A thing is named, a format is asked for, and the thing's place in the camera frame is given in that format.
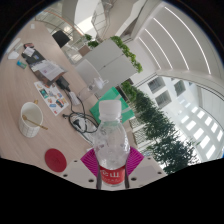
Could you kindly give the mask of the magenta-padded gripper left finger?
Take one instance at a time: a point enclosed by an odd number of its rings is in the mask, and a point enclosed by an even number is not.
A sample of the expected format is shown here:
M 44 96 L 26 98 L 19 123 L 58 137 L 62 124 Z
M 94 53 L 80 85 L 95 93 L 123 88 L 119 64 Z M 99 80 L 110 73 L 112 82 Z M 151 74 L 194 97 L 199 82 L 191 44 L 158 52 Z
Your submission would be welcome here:
M 94 150 L 90 149 L 80 160 L 72 160 L 61 177 L 84 188 L 99 189 L 100 169 Z

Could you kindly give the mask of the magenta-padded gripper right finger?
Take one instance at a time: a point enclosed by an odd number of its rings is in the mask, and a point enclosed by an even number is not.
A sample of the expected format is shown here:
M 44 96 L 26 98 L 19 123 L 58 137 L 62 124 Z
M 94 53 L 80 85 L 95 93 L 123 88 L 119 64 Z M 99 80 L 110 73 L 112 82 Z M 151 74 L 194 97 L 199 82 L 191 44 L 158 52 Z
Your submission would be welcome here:
M 131 147 L 125 166 L 125 187 L 140 188 L 166 176 L 152 156 L 144 157 Z

